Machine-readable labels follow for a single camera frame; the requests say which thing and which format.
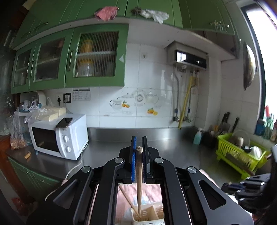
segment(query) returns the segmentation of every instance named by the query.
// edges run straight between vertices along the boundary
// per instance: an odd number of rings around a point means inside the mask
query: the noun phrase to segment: microwave knob
[[[64,136],[63,140],[64,140],[64,142],[68,142],[69,141],[69,137],[68,136]]]
[[[69,146],[67,146],[65,149],[66,149],[66,151],[67,151],[68,153],[71,152],[71,148],[70,148]]]

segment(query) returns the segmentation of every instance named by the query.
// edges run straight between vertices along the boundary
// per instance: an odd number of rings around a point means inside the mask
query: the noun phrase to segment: microwave
[[[61,121],[63,128],[56,128]],[[53,121],[28,123],[35,150],[71,160],[77,160],[88,143],[86,115],[63,114]]]

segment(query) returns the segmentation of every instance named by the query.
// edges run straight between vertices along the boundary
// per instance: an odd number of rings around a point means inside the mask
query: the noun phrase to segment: metal screw
[[[196,171],[197,171],[197,169],[194,168],[194,167],[189,167],[188,168],[188,172],[190,172],[190,173],[196,173]]]
[[[155,158],[155,162],[156,163],[163,163],[163,159],[162,158]]]
[[[114,161],[115,161],[116,163],[122,163],[122,162],[123,162],[123,159],[122,159],[122,158],[116,158]]]
[[[90,171],[90,167],[88,167],[88,166],[85,166],[85,167],[82,168],[83,173],[87,173],[89,171]]]

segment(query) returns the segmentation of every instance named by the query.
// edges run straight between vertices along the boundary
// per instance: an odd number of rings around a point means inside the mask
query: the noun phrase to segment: pink fabric
[[[125,191],[130,201],[137,205],[137,184],[120,184],[120,187]],[[142,183],[142,204],[162,201],[161,186],[159,184]],[[126,210],[131,208],[128,201],[118,188],[117,202],[116,202],[116,223],[122,220]]]
[[[94,15],[98,20],[109,21],[113,20],[117,15],[117,6],[105,6],[103,9],[95,12]]]

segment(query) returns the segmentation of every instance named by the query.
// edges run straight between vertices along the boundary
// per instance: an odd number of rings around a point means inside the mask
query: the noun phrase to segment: green plastic basket
[[[245,180],[247,177],[250,177],[251,175],[248,174],[245,170],[237,167],[234,163],[232,163],[230,160],[228,160],[225,156],[227,153],[232,155],[237,160],[243,162],[251,171],[256,171],[257,168],[261,168],[266,162],[266,157],[270,154],[270,151],[267,150],[265,147],[250,141],[250,147],[257,146],[259,147],[263,154],[260,158],[256,158],[245,151],[243,151],[241,148],[233,145],[232,143],[228,142],[229,138],[232,136],[233,133],[228,133],[224,135],[219,135],[217,137],[218,139],[218,150],[216,151],[217,154],[217,160],[224,160],[226,163],[228,163],[231,167],[233,167],[236,171],[238,171],[242,176],[241,178]]]

